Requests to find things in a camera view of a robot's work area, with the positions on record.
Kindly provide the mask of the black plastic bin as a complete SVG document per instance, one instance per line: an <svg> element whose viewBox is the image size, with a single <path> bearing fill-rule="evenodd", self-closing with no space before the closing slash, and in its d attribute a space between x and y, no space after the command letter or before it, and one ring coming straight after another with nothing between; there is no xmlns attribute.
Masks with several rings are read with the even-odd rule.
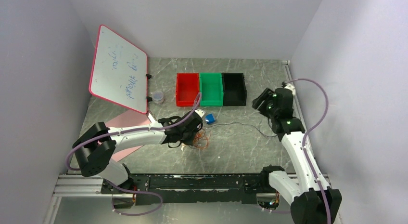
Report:
<svg viewBox="0 0 408 224"><path fill-rule="evenodd" d="M246 106L247 89L243 73L221 73L223 106Z"/></svg>

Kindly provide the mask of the red plastic bin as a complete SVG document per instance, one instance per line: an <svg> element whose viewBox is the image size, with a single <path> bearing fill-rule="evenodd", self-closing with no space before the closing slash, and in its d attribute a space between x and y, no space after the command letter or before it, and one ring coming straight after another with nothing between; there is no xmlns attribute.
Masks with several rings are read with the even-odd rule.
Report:
<svg viewBox="0 0 408 224"><path fill-rule="evenodd" d="M177 73L176 106L193 106L199 91L199 73Z"/></svg>

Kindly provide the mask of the green plastic bin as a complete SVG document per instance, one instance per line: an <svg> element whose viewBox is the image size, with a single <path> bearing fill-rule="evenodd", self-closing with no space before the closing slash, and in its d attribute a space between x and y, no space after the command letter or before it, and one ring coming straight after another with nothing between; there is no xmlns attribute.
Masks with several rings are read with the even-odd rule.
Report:
<svg viewBox="0 0 408 224"><path fill-rule="evenodd" d="M200 106L223 106L223 80L221 73L200 73Z"/></svg>

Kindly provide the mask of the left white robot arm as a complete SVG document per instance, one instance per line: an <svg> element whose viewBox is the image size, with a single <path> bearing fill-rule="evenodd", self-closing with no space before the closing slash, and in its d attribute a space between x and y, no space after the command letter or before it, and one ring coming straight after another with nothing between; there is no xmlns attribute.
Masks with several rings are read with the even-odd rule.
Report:
<svg viewBox="0 0 408 224"><path fill-rule="evenodd" d="M112 158L115 151L141 145L163 145L169 148L192 145L203 126L205 112L196 109L178 117L162 118L151 124L116 128L104 122L94 124L74 144L72 154L78 171L84 177L99 176L109 189L120 193L136 191L140 182L125 164Z"/></svg>

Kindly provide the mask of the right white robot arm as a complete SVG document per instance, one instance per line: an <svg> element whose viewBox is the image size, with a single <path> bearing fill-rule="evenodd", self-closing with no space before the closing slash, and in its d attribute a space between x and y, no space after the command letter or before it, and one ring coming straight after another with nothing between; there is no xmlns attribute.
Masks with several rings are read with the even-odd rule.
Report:
<svg viewBox="0 0 408 224"><path fill-rule="evenodd" d="M293 115L294 90L288 87L270 88L252 101L252 107L268 118L272 131L286 149L292 161L295 183L278 166L263 169L260 187L265 192L274 189L290 206L295 224L333 224L342 201L339 189L333 189L320 171L311 147L306 142L306 130Z"/></svg>

